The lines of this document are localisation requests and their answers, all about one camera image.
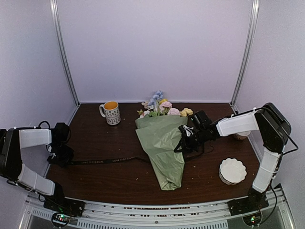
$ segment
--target robotic arm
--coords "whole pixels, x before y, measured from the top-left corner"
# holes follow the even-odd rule
[[[260,131],[264,142],[264,156],[248,197],[229,201],[228,205],[231,215],[267,207],[265,193],[279,169],[283,150],[291,133],[291,126],[280,111],[272,103],[267,103],[259,109],[216,122],[212,122],[203,111],[194,114],[191,120],[197,132],[190,133],[185,126],[180,126],[182,138],[177,147],[181,147],[181,150],[176,148],[176,152],[192,152],[206,141],[245,131]]]
[[[20,150],[33,146],[67,149],[69,127],[57,123],[54,129],[14,128],[0,130],[0,176],[9,184],[37,191],[45,197],[44,207],[70,216],[82,216],[84,202],[67,199],[60,184],[45,179],[22,163]]]

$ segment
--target white wall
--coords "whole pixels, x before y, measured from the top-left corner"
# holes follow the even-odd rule
[[[81,102],[231,100],[251,0],[59,0]]]
[[[276,181],[283,185],[299,229],[304,228],[305,212],[304,15],[303,0],[261,1],[251,57],[237,100],[240,111],[273,102],[292,125],[291,136],[300,150],[283,158]],[[259,133],[254,139],[262,146]]]
[[[75,107],[64,76],[50,1],[0,1],[0,128],[67,122]],[[44,147],[22,151],[43,174]],[[0,177],[1,228],[17,228],[27,192]]]

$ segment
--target mug handle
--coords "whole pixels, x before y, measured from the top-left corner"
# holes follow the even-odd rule
[[[105,115],[104,112],[103,112],[103,108],[104,108],[104,104],[101,104],[101,105],[100,105],[100,113],[101,113],[101,116],[105,118],[106,115]]]

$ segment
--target pink flower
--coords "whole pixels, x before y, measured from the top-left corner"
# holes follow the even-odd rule
[[[165,107],[171,108],[172,104],[168,101],[165,101],[165,102],[161,103],[160,106],[159,106],[160,111],[163,111]]]
[[[177,108],[171,108],[167,115],[180,115],[180,111]]]

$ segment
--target yellow flower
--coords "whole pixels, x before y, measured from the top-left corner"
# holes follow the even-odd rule
[[[185,110],[183,110],[183,111],[180,112],[180,115],[181,115],[182,117],[186,117],[186,116],[187,116],[187,113],[186,113]]]
[[[193,114],[193,111],[189,108],[184,108],[183,110],[187,113],[187,115],[192,115]]]
[[[164,103],[164,102],[167,102],[168,100],[167,99],[162,99],[161,101],[160,101],[160,104],[161,103]]]

